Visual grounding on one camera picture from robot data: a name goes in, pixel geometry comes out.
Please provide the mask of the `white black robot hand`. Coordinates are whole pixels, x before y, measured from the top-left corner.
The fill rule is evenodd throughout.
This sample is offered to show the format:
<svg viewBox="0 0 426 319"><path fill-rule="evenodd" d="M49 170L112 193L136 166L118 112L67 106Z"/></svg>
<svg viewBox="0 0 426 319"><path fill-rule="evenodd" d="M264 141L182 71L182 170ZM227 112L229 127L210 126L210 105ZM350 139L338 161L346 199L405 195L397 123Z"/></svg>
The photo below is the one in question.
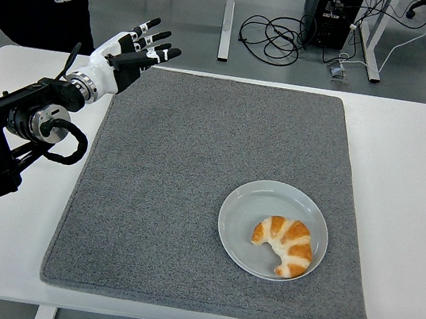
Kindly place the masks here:
<svg viewBox="0 0 426 319"><path fill-rule="evenodd" d="M160 18L155 18L108 39L90 54L87 64L68 74L66 80L79 89L86 104L126 90L150 67L182 54L179 48L161 42L171 36L170 31L153 32L160 22Z"/></svg>

